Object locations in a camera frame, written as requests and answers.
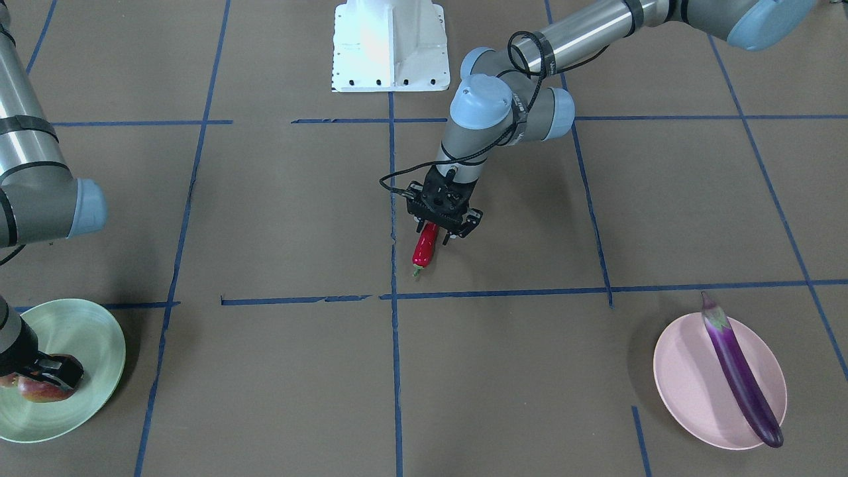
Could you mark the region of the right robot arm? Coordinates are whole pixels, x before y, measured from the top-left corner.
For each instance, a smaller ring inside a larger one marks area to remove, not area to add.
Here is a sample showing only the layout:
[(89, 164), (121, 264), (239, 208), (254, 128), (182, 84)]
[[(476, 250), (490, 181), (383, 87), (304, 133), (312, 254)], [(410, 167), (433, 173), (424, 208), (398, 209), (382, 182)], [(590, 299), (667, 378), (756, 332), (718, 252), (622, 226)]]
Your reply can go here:
[[(67, 166), (54, 126), (46, 120), (19, 58), (8, 6), (3, 4), (1, 11), (2, 247), (23, 248), (100, 231), (108, 219), (102, 188), (76, 178)], [(84, 369), (72, 357), (40, 351), (36, 333), (2, 301), (2, 375), (10, 374), (72, 392)]]

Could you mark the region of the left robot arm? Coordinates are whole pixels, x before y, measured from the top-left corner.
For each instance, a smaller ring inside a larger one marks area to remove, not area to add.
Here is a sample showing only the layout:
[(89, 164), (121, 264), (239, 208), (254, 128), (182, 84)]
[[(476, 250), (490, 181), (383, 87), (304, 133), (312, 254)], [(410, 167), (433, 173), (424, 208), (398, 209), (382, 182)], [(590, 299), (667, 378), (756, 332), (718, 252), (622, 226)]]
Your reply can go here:
[(460, 84), (436, 160), (423, 182), (392, 192), (405, 198), (421, 238), (467, 237), (482, 220), (470, 196), (492, 149), (568, 133), (572, 97), (543, 81), (591, 62), (612, 42), (644, 27), (690, 25), (736, 48), (760, 51), (791, 33), (812, 1), (596, 1), (536, 31), (517, 31), (502, 50), (464, 57)]

